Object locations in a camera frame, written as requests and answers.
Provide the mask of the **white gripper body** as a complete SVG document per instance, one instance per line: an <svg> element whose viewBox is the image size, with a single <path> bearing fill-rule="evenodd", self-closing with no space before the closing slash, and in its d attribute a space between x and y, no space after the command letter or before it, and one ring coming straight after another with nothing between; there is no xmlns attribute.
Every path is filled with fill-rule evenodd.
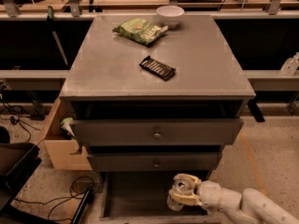
<svg viewBox="0 0 299 224"><path fill-rule="evenodd" d="M223 188L218 183L204 181L197 188L197 204L208 212L221 212L234 224L241 224L239 214L242 195L234 190Z"/></svg>

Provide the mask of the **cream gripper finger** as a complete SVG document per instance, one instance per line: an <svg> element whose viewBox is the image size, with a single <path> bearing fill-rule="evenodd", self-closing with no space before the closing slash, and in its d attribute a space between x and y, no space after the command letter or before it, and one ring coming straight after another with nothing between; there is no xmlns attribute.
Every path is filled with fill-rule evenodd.
<svg viewBox="0 0 299 224"><path fill-rule="evenodd" d="M195 189L202 180L195 175L177 174L174 176L174 187L176 189Z"/></svg>
<svg viewBox="0 0 299 224"><path fill-rule="evenodd" d="M167 204L169 206L178 206L180 204L188 206L200 206L202 202L200 201L199 196L194 193L179 194L176 192L170 192Z"/></svg>

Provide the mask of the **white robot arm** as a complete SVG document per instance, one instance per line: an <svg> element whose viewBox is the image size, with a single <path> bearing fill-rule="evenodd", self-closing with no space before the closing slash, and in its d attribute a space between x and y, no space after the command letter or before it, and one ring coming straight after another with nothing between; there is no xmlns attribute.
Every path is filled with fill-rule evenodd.
<svg viewBox="0 0 299 224"><path fill-rule="evenodd" d="M188 174L174 176L167 205L174 211L188 205L208 213L221 212L234 224L299 224L298 218L256 189L240 193Z"/></svg>

